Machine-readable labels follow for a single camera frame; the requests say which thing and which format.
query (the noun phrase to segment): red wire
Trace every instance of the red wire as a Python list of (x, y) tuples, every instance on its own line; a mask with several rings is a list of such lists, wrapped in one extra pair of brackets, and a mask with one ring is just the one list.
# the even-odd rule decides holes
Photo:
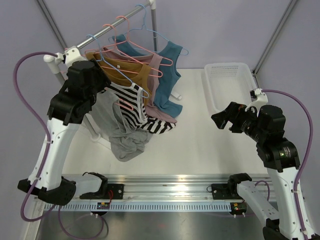
[(109, 197), (110, 197), (110, 201), (109, 201), (109, 207), (110, 207), (111, 201), (114, 198), (114, 192), (112, 190), (109, 190)]

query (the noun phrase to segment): teal tank top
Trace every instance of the teal tank top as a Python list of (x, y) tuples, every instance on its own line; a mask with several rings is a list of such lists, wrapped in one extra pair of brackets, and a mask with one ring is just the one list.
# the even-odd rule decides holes
[[(116, 41), (124, 42), (126, 41), (126, 37), (121, 34), (116, 36)], [(120, 51), (128, 54), (131, 57), (140, 57), (145, 56), (144, 54), (135, 50), (129, 42), (124, 42), (118, 44), (117, 47)], [(182, 105), (176, 104), (172, 101), (169, 101), (169, 97), (171, 94), (174, 85), (177, 83), (181, 75), (177, 71), (177, 60), (181, 50), (183, 49), (182, 46), (176, 45), (171, 41), (168, 41), (166, 47), (158, 53), (158, 55), (171, 59), (173, 61), (172, 66), (159, 66), (159, 71), (163, 72), (163, 76), (159, 78), (159, 86), (155, 91), (155, 97), (153, 104), (158, 107), (158, 109), (173, 118), (176, 118), (182, 111)], [(171, 62), (166, 59), (162, 59), (162, 64), (170, 64)]]

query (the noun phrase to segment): pink tank top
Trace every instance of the pink tank top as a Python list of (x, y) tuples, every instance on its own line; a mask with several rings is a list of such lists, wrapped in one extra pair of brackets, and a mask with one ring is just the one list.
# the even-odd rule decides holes
[[(103, 53), (104, 56), (116, 59), (116, 60), (130, 60), (129, 57), (120, 55), (113, 51), (107, 51)], [(148, 63), (148, 66), (154, 69), (159, 69), (160, 62), (162, 60), (162, 56), (159, 56), (158, 54), (154, 55), (146, 55), (146, 56), (135, 56), (135, 59), (137, 59), (140, 62)], [(158, 72), (151, 69), (150, 75), (158, 75)], [(157, 118), (159, 120), (166, 121), (168, 123), (176, 123), (177, 120), (174, 119), (172, 116), (160, 111), (157, 106), (154, 105), (154, 99), (156, 95), (156, 90), (159, 86), (159, 81), (161, 81), (161, 77), (155, 77), (155, 76), (148, 76), (147, 78), (147, 87), (152, 91), (151, 98), (149, 99), (147, 106), (145, 106), (146, 114), (150, 117)]]

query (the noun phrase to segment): lavender wall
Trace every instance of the lavender wall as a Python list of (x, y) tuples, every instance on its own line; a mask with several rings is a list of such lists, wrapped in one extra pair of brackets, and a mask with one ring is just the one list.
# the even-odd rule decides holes
[[(317, 233), (320, 233), (319, 145), (320, 145), (320, 1), (299, 1), (288, 19), (258, 82), (262, 88), (288, 92), (298, 97), (313, 118), (314, 136), (301, 186)], [(298, 148), (302, 161), (309, 136), (308, 120), (303, 110), (290, 98), (268, 94), (269, 102), (282, 108), (286, 116), (286, 136)]]
[[(145, 0), (46, 0), (66, 43), (77, 44)], [(257, 64), (290, 0), (157, 0), (157, 29), (190, 51), (178, 68), (203, 68), (206, 64), (243, 62)], [(151, 28), (150, 8), (147, 23)], [(130, 18), (142, 25), (143, 13)], [(119, 33), (126, 30), (123, 23)], [(132, 40), (153, 49), (152, 33), (132, 31)], [(108, 38), (100, 38), (103, 43)], [(160, 49), (166, 44), (160, 41)]]
[[(27, 226), (20, 218), (25, 193), (17, 189), (17, 184), (33, 170), (45, 132), (18, 99), (13, 69), (28, 53), (55, 53), (60, 48), (35, 1), (1, 1), (0, 29), (0, 238), (17, 240)], [(24, 63), (18, 80), (26, 99), (45, 118), (59, 84), (42, 57)]]

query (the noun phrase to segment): gray shirt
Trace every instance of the gray shirt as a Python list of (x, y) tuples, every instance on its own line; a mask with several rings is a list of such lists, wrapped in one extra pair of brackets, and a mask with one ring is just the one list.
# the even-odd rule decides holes
[(119, 103), (119, 98), (110, 89), (98, 93), (90, 114), (103, 133), (109, 136), (115, 157), (121, 162), (127, 162), (145, 151), (145, 144), (152, 134), (141, 129), (131, 129), (120, 107), (114, 103)]

